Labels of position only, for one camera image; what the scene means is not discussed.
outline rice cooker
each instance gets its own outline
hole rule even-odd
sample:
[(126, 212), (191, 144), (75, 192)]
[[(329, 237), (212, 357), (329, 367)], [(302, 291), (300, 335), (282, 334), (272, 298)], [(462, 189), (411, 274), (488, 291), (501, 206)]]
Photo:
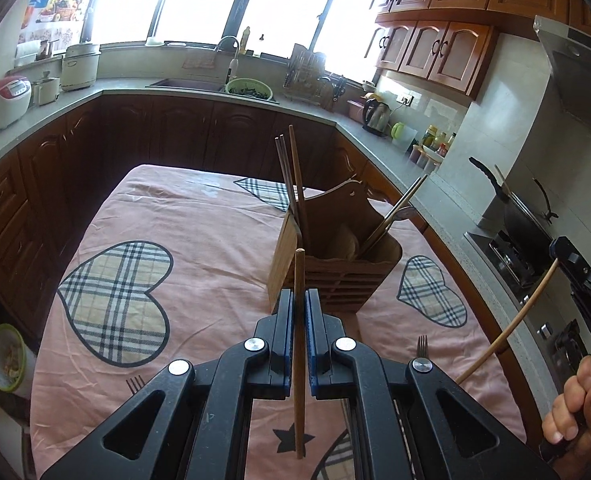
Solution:
[(21, 118), (31, 102), (31, 83), (26, 77), (0, 79), (0, 130)]
[(98, 75), (100, 46), (96, 43), (80, 43), (70, 46), (62, 60), (60, 84), (65, 92), (92, 86)]

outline star shape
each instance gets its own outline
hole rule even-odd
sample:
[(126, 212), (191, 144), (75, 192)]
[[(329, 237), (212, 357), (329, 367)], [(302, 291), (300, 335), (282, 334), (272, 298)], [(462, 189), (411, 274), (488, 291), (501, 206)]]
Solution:
[[(296, 425), (291, 424), (288, 430), (273, 430), (273, 433), (280, 439), (277, 453), (286, 453), (287, 451), (296, 450)], [(304, 433), (304, 444), (313, 440), (315, 437)], [(306, 456), (306, 446), (304, 446), (304, 456)]]

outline wooden utensil holder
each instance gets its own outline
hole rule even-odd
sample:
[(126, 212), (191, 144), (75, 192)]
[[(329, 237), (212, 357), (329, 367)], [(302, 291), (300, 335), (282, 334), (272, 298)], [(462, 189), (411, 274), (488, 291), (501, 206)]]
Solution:
[[(363, 242), (383, 221), (369, 203), (364, 186), (355, 180), (307, 198), (306, 210), (310, 247), (304, 263), (305, 286), (318, 289), (323, 311), (357, 312), (400, 261), (402, 247), (386, 234), (360, 260), (324, 257), (342, 224)], [(267, 283), (272, 307), (282, 288), (293, 288), (294, 254), (302, 246), (300, 228), (287, 212)]]

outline finger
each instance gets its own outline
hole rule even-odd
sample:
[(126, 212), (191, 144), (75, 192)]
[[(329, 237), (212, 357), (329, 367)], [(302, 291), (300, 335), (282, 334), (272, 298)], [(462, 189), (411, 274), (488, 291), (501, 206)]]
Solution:
[(564, 435), (566, 440), (573, 440), (578, 435), (578, 425), (573, 415), (569, 412), (564, 399), (564, 395), (555, 398), (551, 414), (553, 415), (553, 421), (558, 431)]
[(578, 383), (587, 392), (591, 389), (591, 355), (582, 358), (578, 366)]
[(558, 427), (555, 425), (551, 412), (547, 413), (542, 421), (542, 431), (545, 439), (551, 444), (557, 444), (564, 438), (564, 435), (558, 431)]
[(587, 392), (580, 386), (577, 376), (570, 377), (564, 383), (564, 403), (571, 413), (578, 413), (582, 409), (586, 394)]

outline frying pan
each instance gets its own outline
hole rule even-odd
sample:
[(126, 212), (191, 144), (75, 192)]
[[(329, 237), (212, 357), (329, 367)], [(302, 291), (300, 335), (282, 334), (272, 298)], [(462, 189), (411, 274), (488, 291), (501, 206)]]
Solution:
[[(493, 189), (495, 189), (496, 196), (502, 200), (504, 204), (504, 226), (511, 241), (537, 272), (544, 272), (552, 262), (549, 255), (549, 246), (553, 241), (551, 235), (542, 227), (535, 215), (515, 193), (507, 194), (504, 192), (489, 168), (472, 156), (469, 157), (469, 162), (487, 176)], [(550, 211), (549, 197), (547, 197), (543, 187), (538, 181), (535, 182), (543, 192), (549, 208), (549, 212), (545, 217), (548, 220), (551, 216), (556, 215)]]

